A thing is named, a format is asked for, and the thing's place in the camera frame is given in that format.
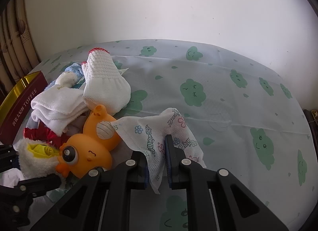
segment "orange rubber duck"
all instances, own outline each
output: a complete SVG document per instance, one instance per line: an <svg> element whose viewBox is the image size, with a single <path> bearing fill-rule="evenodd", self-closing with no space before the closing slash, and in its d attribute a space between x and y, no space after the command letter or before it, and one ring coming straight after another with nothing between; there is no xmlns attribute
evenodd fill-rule
<svg viewBox="0 0 318 231"><path fill-rule="evenodd" d="M67 177L71 171L82 178L89 170L101 166L104 170L112 167L109 153L121 141L109 122L116 119L109 115L105 106L98 105L87 118L83 133L69 138L60 149L56 171Z"/></svg>

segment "bed sheet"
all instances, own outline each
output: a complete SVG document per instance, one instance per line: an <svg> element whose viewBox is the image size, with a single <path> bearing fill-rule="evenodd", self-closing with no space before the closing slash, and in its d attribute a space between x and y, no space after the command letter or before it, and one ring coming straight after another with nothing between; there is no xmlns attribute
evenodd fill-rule
<svg viewBox="0 0 318 231"><path fill-rule="evenodd" d="M42 70L50 83L95 47L108 50L117 68L129 68L123 77L132 93L147 93L132 96L131 110L115 117L177 108L208 169L231 171L290 231L303 225L317 203L317 158L306 118L276 72L217 46L157 39L80 46L33 71ZM186 192L170 190L166 177L159 191L132 191L130 230L186 228Z"/></svg>

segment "white towel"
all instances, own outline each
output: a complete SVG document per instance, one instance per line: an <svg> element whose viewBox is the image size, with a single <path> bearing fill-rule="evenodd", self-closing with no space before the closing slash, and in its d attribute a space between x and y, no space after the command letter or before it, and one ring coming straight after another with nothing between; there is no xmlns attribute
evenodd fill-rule
<svg viewBox="0 0 318 231"><path fill-rule="evenodd" d="M41 120L56 135L61 136L66 126L87 111L83 90L54 85L31 101L34 121Z"/></svg>
<svg viewBox="0 0 318 231"><path fill-rule="evenodd" d="M102 104L107 113L114 115L130 100L130 85L120 75L112 57L103 48L94 48L82 63L86 86L83 100L93 110Z"/></svg>

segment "beige curtain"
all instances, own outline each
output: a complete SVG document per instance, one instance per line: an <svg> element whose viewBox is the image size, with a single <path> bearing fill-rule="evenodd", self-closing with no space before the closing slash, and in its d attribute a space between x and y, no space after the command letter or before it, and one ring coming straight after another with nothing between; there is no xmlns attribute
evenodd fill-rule
<svg viewBox="0 0 318 231"><path fill-rule="evenodd" d="M25 14L24 0L10 0L0 15L0 90L13 85L39 64Z"/></svg>

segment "fluffy white toy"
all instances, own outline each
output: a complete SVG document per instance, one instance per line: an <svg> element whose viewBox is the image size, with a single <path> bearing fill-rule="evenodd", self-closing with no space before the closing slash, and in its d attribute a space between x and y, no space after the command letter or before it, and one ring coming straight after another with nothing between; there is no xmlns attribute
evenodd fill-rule
<svg viewBox="0 0 318 231"><path fill-rule="evenodd" d="M46 143L43 143L40 140L30 140L28 138L23 138L17 142L15 146L19 152L19 164L24 177L31 179L44 177L49 174L58 174L55 170L55 167L58 164L57 156L37 158L28 149L30 144L47 146Z"/></svg>
<svg viewBox="0 0 318 231"><path fill-rule="evenodd" d="M55 81L55 85L71 88L77 82L77 75L72 71L62 72Z"/></svg>

